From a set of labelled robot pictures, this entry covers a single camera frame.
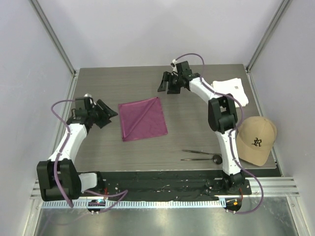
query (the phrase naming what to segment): white towel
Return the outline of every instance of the white towel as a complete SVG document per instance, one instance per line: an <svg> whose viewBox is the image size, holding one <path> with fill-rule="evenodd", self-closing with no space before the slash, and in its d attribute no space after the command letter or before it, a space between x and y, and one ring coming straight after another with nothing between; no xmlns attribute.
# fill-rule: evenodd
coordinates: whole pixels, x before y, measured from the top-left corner
<svg viewBox="0 0 315 236"><path fill-rule="evenodd" d="M249 102L244 92L241 79L235 78L226 81L213 81L211 86L217 92L224 94L231 93L233 97L241 103L242 107L245 107Z"/></svg>

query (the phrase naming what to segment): white wall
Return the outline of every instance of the white wall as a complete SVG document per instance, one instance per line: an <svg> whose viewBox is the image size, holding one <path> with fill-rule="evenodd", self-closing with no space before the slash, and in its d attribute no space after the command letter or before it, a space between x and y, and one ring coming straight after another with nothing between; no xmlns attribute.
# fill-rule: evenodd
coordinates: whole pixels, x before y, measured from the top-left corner
<svg viewBox="0 0 315 236"><path fill-rule="evenodd" d="M50 106L71 75L27 0L0 1L0 35L0 234L21 236L37 163L56 137Z"/></svg>
<svg viewBox="0 0 315 236"><path fill-rule="evenodd" d="M247 64L281 0L39 0L73 66Z"/></svg>
<svg viewBox="0 0 315 236"><path fill-rule="evenodd" d="M264 113L278 128L275 148L282 171L294 177L312 227L315 219L312 204L315 194L314 12L315 1L292 1L252 70Z"/></svg>

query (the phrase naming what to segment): gray wood surface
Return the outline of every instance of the gray wood surface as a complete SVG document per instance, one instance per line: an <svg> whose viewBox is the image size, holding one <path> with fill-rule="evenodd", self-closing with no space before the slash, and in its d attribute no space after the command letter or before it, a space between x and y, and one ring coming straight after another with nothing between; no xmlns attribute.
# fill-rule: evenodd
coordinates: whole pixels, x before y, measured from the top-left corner
<svg viewBox="0 0 315 236"><path fill-rule="evenodd" d="M200 72L201 66L191 66ZM78 171L150 171L150 170L215 170L221 169L213 161L181 161L183 158L207 158L202 154L182 152L182 149L219 152L215 133L208 125L207 104L192 92L181 94L157 92L164 71L170 66L116 67L81 69L74 97L89 93L102 99L118 112L118 104L158 96L161 99L168 134L161 137L123 142L119 117L99 129L96 125L83 141L75 160ZM204 78L208 83L241 78L249 105L245 117L258 116L244 66L207 65ZM242 161L245 168L258 168ZM275 168L272 155L261 167Z"/></svg>

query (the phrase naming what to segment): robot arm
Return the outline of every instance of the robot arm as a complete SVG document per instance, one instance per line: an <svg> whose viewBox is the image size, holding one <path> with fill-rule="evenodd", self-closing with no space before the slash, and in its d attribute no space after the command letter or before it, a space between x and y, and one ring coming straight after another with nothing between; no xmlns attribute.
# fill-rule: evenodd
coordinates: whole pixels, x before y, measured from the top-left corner
<svg viewBox="0 0 315 236"><path fill-rule="evenodd" d="M164 72L163 79L158 92L166 91L167 94L179 94L181 88L197 94L203 101L208 104L208 123L215 132L221 149L223 160L223 182L227 191L238 191L245 184L243 171L236 165L232 156L229 133L232 135L232 147L236 161L239 162L235 130L232 131L237 122L237 114L234 101L226 96L217 95L203 78L200 79L198 73L193 73L187 61L174 64L173 72Z"/></svg>
<svg viewBox="0 0 315 236"><path fill-rule="evenodd" d="M86 138L93 124L102 128L109 124L110 118L118 114L107 107L101 100L94 102L89 94L75 99L75 109L72 109L72 116L67 124L70 129L70 136L67 139L68 131L58 145L55 152L47 161L40 161L37 165L37 175L42 199L44 201L62 200L54 178L53 166L58 159L57 170L59 181L69 199L78 199L82 192L87 189L97 188L104 190L104 183L100 172L77 173L73 165L76 154L83 140Z"/></svg>

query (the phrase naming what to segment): tan hat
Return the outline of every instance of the tan hat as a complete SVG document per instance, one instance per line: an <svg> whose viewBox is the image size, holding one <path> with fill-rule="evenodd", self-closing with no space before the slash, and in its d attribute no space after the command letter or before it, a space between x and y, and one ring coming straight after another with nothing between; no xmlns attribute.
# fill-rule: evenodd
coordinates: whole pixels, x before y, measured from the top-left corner
<svg viewBox="0 0 315 236"><path fill-rule="evenodd" d="M239 127L236 137L239 158L257 166L263 166L276 136L276 126L267 118L247 118Z"/></svg>

